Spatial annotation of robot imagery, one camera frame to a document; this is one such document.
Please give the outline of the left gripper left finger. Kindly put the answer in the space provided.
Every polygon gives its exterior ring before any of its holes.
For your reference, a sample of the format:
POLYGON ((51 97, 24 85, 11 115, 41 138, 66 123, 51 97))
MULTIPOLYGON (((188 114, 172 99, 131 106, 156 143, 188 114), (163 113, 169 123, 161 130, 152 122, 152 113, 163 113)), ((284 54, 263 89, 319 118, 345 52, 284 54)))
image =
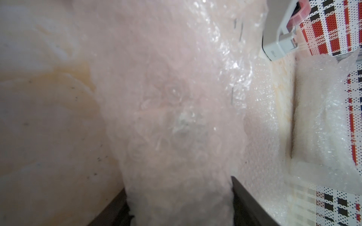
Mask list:
POLYGON ((132 218, 125 189, 122 189, 88 226, 130 226, 132 218))

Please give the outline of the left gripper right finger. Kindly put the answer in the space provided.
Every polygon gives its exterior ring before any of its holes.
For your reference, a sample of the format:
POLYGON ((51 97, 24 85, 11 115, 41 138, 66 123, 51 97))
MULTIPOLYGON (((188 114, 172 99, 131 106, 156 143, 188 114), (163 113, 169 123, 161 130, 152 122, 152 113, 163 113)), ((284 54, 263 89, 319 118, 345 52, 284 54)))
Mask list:
POLYGON ((235 226, 279 226, 234 176, 231 179, 235 226))

